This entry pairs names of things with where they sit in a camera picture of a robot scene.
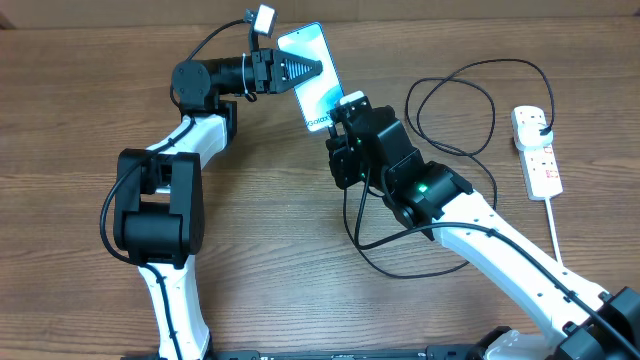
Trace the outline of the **blue Galaxy smartphone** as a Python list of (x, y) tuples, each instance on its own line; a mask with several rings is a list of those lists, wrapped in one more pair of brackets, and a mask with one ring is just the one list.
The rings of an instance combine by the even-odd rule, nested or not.
[(308, 65), (297, 60), (285, 61), (285, 68), (294, 80), (303, 78), (294, 86), (294, 93), (307, 130), (316, 132), (332, 126), (329, 112), (344, 91), (322, 25), (313, 22), (292, 30), (281, 35), (277, 45), (280, 50), (311, 62)]

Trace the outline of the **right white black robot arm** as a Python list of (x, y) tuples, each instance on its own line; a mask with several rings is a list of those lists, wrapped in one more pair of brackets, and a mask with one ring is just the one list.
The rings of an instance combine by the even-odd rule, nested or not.
[(344, 132), (326, 142), (336, 184), (375, 187), (406, 234), (421, 233), (480, 270), (534, 322), (538, 335), (498, 327), (469, 359), (636, 359), (639, 295), (611, 294), (519, 233), (451, 168), (425, 162), (389, 107), (360, 92), (330, 111)]

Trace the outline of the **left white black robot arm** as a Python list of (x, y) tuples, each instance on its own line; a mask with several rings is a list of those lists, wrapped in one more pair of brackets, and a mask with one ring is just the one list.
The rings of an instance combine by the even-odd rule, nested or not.
[(114, 211), (113, 256), (137, 267), (153, 304), (157, 359), (212, 359), (213, 340), (199, 301), (196, 255), (204, 239), (202, 170), (237, 132), (237, 104), (284, 93), (327, 73), (310, 56), (258, 49), (233, 58), (188, 57), (173, 71), (170, 93), (182, 120), (146, 149), (125, 149), (103, 207)]

